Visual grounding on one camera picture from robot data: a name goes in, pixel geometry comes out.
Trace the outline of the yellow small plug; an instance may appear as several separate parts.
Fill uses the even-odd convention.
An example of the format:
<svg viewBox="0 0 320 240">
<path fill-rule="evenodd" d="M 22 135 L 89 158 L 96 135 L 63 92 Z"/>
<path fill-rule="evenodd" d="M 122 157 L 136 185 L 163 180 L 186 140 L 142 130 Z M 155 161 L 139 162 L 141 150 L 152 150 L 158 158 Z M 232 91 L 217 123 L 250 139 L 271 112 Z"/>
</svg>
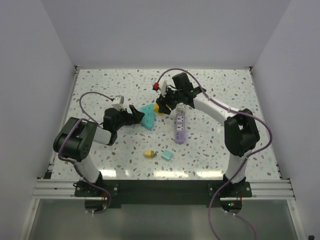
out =
<svg viewBox="0 0 320 240">
<path fill-rule="evenodd" d="M 154 150 L 145 150 L 143 155 L 145 158 L 155 158 L 157 153 Z"/>
</svg>

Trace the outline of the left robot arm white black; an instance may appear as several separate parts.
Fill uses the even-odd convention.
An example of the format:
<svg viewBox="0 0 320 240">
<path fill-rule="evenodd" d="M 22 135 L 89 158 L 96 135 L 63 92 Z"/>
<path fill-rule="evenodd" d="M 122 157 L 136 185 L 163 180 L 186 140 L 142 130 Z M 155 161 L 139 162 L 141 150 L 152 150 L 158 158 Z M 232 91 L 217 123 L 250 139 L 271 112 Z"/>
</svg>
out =
<svg viewBox="0 0 320 240">
<path fill-rule="evenodd" d="M 53 150 L 58 158 L 73 165 L 80 180 L 86 183 L 86 191 L 92 196 L 99 196 L 104 190 L 102 174 L 90 157 L 92 144 L 111 146 L 116 142 L 120 128 L 139 124 L 145 114 L 132 104 L 129 109 L 130 112 L 106 109 L 102 126 L 84 118 L 71 117 L 54 140 Z"/>
</svg>

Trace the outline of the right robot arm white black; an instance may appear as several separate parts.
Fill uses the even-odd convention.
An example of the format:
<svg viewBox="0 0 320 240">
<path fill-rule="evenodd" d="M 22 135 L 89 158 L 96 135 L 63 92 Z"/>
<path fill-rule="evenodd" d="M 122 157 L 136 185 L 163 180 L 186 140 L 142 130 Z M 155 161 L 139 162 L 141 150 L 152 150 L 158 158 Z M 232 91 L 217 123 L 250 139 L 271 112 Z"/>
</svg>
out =
<svg viewBox="0 0 320 240">
<path fill-rule="evenodd" d="M 229 161 L 224 174 L 227 181 L 223 183 L 222 189 L 227 196 L 233 197 L 241 190 L 240 182 L 246 178 L 245 157 L 260 141 L 254 116 L 247 108 L 239 110 L 210 98 L 198 81 L 198 86 L 193 86 L 189 80 L 190 76 L 186 71 L 174 75 L 172 87 L 161 75 L 152 85 L 154 91 L 160 91 L 153 110 L 160 116 L 170 115 L 178 104 L 185 104 L 209 115 L 223 126 L 224 144 L 229 151 Z"/>
</svg>

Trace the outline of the teal triangular socket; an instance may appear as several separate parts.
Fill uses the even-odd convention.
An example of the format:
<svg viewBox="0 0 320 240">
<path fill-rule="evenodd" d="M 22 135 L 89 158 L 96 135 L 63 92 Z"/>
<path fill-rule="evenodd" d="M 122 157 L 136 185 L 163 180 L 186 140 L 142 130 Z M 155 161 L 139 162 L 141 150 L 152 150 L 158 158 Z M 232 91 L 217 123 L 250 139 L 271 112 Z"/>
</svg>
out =
<svg viewBox="0 0 320 240">
<path fill-rule="evenodd" d="M 155 122 L 155 112 L 153 108 L 154 104 L 149 104 L 138 109 L 141 113 L 144 113 L 144 117 L 140 121 L 140 124 L 149 131 L 152 130 Z"/>
</svg>

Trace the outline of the yellow cube socket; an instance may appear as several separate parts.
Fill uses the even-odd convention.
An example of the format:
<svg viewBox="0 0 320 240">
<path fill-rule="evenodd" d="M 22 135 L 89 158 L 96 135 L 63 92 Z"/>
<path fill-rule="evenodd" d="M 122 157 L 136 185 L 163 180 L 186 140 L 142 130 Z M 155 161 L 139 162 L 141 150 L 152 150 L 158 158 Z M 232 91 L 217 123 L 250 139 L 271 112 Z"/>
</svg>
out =
<svg viewBox="0 0 320 240">
<path fill-rule="evenodd" d="M 165 104 L 156 103 L 153 107 L 153 111 L 159 116 L 165 115 L 166 110 L 167 106 Z"/>
</svg>

